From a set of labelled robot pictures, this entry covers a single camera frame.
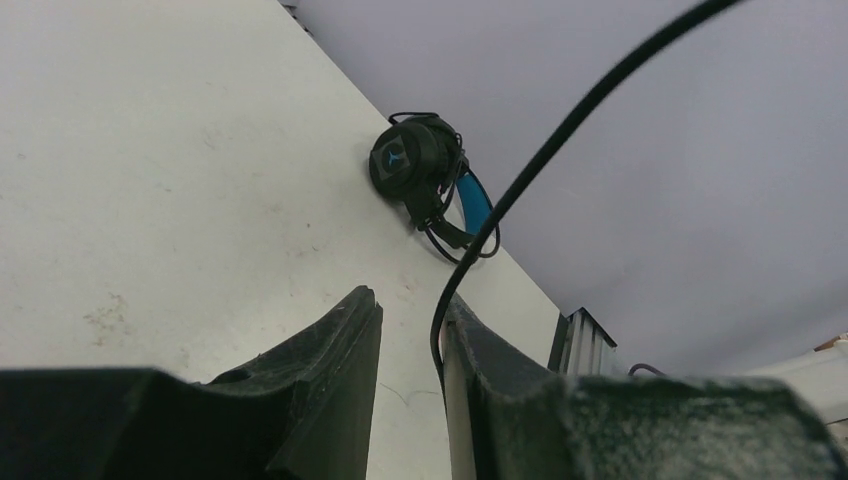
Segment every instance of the white wall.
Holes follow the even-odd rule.
[[[298,14],[381,111],[453,123],[499,197],[594,81],[693,3],[302,0]],[[848,329],[845,25],[841,0],[752,0],[686,37],[516,205],[510,253],[627,362],[741,371]]]

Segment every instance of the black headset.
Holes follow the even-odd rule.
[[[398,121],[397,117],[407,117]],[[400,112],[389,116],[392,124],[377,138],[368,161],[368,171],[377,192],[388,200],[406,205],[412,224],[427,234],[445,258],[458,263],[434,238],[451,248],[468,248],[492,211],[492,202],[471,172],[462,135],[435,113]],[[448,222],[444,214],[459,192],[465,230]],[[495,230],[495,247],[479,257],[489,258],[500,248],[500,228]]]

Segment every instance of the headset microphone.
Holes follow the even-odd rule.
[[[406,118],[397,121],[401,116]],[[451,248],[467,248],[492,211],[491,200],[468,166],[462,136],[435,113],[396,113],[389,122],[392,126],[371,150],[371,181],[386,199],[402,201],[415,228],[425,232],[445,258],[458,263],[434,236]],[[454,191],[459,193],[465,230],[444,217]],[[494,249],[479,256],[492,257],[499,247],[496,229]]]

